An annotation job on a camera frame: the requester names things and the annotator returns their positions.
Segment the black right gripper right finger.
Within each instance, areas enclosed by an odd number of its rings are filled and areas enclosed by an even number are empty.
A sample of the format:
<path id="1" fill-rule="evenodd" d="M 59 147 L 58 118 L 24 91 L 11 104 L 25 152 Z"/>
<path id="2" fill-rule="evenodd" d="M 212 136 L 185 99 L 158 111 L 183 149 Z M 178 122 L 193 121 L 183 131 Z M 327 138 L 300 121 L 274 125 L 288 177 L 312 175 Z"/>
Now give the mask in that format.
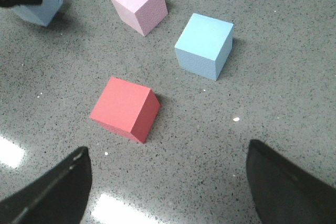
<path id="1" fill-rule="evenodd" d="M 335 223 L 335 188 L 251 140 L 246 173 L 262 223 Z"/>

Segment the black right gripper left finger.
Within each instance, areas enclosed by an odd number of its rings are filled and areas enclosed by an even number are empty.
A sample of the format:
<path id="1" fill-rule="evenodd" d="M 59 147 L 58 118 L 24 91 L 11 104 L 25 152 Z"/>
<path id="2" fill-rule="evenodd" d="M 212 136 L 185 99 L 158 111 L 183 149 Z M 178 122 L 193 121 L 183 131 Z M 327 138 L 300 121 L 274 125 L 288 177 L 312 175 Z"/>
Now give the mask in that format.
<path id="1" fill-rule="evenodd" d="M 92 186 L 88 148 L 74 150 L 37 180 L 1 201 L 1 223 L 80 223 Z"/>

